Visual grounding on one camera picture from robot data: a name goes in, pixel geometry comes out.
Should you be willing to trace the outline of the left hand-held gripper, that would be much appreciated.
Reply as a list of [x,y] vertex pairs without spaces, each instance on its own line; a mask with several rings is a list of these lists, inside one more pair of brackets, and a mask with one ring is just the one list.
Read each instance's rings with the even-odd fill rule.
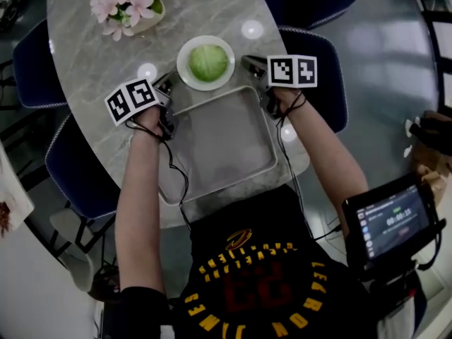
[[177,130],[177,118],[170,95],[178,83],[177,70],[172,70],[153,84],[149,78],[137,78],[121,84],[105,98],[113,124],[120,126],[146,109],[157,107],[160,109],[159,125],[163,138],[172,140]]

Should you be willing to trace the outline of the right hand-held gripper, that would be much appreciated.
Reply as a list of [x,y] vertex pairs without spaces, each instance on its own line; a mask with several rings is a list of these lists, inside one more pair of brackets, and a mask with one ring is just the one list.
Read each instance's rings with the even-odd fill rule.
[[248,72],[259,81],[262,106],[273,119],[282,116],[280,101],[273,88],[317,88],[318,59],[307,55],[244,55],[241,63]]

